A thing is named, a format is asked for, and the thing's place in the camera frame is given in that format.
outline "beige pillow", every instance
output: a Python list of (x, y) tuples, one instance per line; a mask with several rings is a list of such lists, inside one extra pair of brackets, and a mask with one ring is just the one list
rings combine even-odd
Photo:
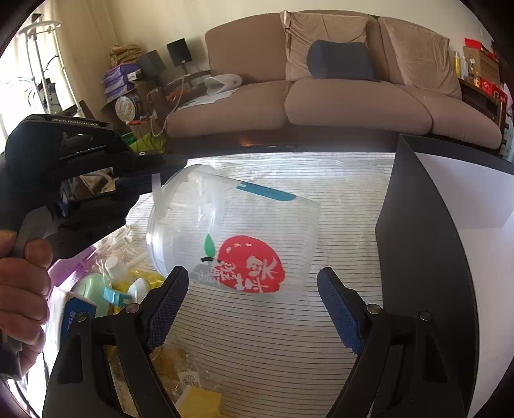
[(342, 16), (288, 12), (280, 13), (286, 34), (286, 80), (310, 77), (307, 53), (314, 41), (366, 43), (366, 16)]
[(448, 51), (448, 38), (398, 19), (382, 18), (382, 21), (405, 85), (462, 99), (461, 86)]

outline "pillow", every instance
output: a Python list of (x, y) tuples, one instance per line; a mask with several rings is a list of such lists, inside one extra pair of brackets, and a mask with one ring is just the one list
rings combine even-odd
[(379, 81), (370, 52), (363, 43), (315, 41), (307, 54), (314, 78)]
[(283, 11), (280, 18), (286, 34), (288, 81), (310, 77), (307, 53), (314, 41), (366, 42), (366, 16)]
[(462, 99), (461, 86), (448, 51), (448, 38), (402, 20), (381, 20), (391, 40), (405, 85)]

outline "round container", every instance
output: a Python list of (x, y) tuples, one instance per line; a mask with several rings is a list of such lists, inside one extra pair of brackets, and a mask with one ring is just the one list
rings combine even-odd
[(319, 204), (194, 165), (162, 187), (146, 236), (163, 276), (264, 298), (297, 300), (318, 233)]
[(143, 111), (143, 103), (135, 93), (129, 93), (116, 100), (116, 115), (125, 123), (139, 119)]

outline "black speaker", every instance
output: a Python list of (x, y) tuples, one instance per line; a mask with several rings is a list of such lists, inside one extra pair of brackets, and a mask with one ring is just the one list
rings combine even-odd
[(166, 66), (162, 62), (161, 57), (156, 50), (150, 51), (140, 57), (137, 60), (137, 65), (141, 68), (145, 78), (156, 78), (166, 69)]
[(175, 67), (193, 61), (184, 38), (172, 42), (171, 44), (166, 45), (166, 47), (168, 47), (168, 52), (170, 53), (171, 60)]

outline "white striped cloth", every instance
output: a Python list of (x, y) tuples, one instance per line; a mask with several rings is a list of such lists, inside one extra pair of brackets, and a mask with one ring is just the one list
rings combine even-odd
[[(222, 411), (234, 418), (325, 417), (355, 362), (318, 295), (316, 275), (330, 266), (365, 302), (382, 304), (375, 224), (394, 154), (243, 154), (190, 160), (218, 174), (288, 191), (321, 205), (307, 282), (295, 304), (191, 283), (169, 339), (182, 344), (220, 383)], [(145, 249), (152, 208), (142, 196), (127, 223)], [(153, 269), (150, 264), (141, 268)]]

